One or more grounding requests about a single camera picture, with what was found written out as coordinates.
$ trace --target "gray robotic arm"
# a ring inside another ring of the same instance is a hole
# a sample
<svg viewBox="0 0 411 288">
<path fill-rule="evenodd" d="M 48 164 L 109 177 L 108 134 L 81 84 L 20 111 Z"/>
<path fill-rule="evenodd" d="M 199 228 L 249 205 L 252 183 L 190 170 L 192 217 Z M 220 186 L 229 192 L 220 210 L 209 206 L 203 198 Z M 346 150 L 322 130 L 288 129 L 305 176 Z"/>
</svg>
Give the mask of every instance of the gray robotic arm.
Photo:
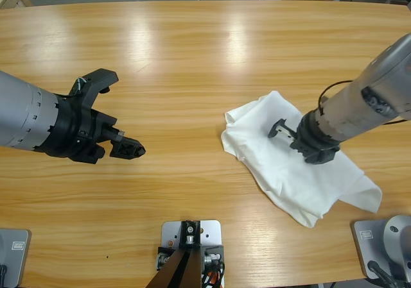
<svg viewBox="0 0 411 288">
<path fill-rule="evenodd" d="M 62 96 L 0 71 L 0 146 L 95 164 L 105 154 L 98 143 L 110 140 L 111 157 L 142 156 L 138 140 L 113 128 L 117 119 L 91 108 L 117 81 L 115 72 L 98 69 L 78 78 Z"/>
<path fill-rule="evenodd" d="M 301 119 L 297 131 L 280 119 L 268 135 L 290 134 L 294 138 L 290 147 L 311 164 L 331 161 L 341 142 L 397 116 L 411 119 L 411 34 L 388 47 L 335 96 L 320 100 L 318 108 Z"/>
</svg>

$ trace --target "screw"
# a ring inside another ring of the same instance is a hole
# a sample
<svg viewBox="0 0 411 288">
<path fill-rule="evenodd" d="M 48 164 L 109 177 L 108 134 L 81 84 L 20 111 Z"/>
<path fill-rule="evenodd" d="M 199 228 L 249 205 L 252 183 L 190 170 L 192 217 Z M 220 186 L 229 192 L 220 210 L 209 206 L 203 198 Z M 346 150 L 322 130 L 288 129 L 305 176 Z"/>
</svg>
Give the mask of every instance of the screw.
<svg viewBox="0 0 411 288">
<path fill-rule="evenodd" d="M 194 236 L 193 235 L 188 235 L 187 236 L 186 244 L 194 244 Z"/>
</svg>

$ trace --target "white cloth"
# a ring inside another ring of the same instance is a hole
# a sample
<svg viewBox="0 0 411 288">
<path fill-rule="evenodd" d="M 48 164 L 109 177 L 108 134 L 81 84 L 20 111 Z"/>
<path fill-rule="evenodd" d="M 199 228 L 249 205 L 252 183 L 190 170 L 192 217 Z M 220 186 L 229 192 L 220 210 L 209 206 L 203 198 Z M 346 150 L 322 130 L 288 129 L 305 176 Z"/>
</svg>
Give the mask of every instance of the white cloth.
<svg viewBox="0 0 411 288">
<path fill-rule="evenodd" d="M 280 135 L 267 137 L 279 119 L 295 130 L 301 117 L 296 107 L 272 91 L 225 114 L 224 150 L 248 167 L 268 198 L 304 226 L 314 227 L 338 199 L 377 212 L 380 188 L 341 151 L 331 162 L 312 165 Z"/>
</svg>

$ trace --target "wood grain surface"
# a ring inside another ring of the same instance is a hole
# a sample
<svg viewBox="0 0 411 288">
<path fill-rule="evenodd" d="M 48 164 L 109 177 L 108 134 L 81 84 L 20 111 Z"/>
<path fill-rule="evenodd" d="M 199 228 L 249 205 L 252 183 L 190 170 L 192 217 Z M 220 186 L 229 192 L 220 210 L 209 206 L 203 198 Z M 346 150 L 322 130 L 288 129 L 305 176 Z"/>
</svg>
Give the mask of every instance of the wood grain surface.
<svg viewBox="0 0 411 288">
<path fill-rule="evenodd" d="M 147 154 L 97 165 L 0 149 L 0 227 L 33 237 L 23 287 L 145 287 L 165 221 L 222 224 L 226 287 L 363 277 L 350 223 L 411 214 L 410 124 L 343 145 L 383 190 L 296 223 L 222 149 L 224 113 L 278 90 L 302 112 L 411 31 L 404 6 L 304 1 L 72 4 L 0 11 L 0 69 L 56 93 L 97 68 L 95 109 Z"/>
</svg>

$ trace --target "cylindrical robot link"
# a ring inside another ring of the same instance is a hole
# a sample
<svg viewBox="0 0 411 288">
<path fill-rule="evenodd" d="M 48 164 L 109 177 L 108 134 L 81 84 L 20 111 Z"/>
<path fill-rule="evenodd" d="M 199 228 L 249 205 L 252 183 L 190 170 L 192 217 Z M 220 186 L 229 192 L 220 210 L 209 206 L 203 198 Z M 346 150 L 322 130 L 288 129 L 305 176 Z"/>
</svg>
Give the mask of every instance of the cylindrical robot link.
<svg viewBox="0 0 411 288">
<path fill-rule="evenodd" d="M 0 71 L 0 146 L 33 150 L 55 125 L 57 97 Z"/>
</svg>

